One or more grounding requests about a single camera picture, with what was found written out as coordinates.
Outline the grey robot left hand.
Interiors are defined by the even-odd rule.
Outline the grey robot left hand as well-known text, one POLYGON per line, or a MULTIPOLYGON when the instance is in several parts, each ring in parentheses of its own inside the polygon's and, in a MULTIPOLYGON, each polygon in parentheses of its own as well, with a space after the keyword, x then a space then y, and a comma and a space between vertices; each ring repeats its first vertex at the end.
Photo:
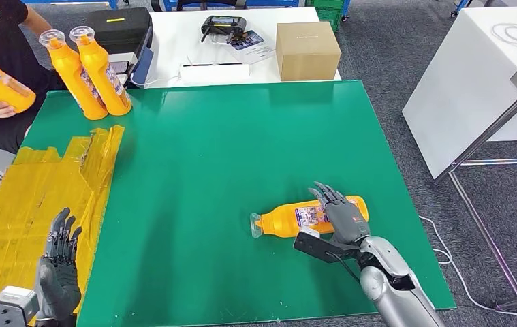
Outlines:
POLYGON ((69 208, 62 209, 50 224, 39 258, 35 293, 40 310, 36 326, 74 326, 74 309, 80 304, 76 252, 82 227, 73 229, 75 217, 69 208))

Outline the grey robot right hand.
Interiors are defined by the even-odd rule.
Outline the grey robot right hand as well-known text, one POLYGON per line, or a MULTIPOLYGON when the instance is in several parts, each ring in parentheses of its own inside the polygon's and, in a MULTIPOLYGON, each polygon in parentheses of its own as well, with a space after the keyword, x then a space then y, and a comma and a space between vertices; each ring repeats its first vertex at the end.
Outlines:
POLYGON ((354 245, 370 235, 370 227, 360 209, 331 186, 318 181, 309 191, 318 199, 325 216, 333 225, 333 239, 337 243, 354 245))

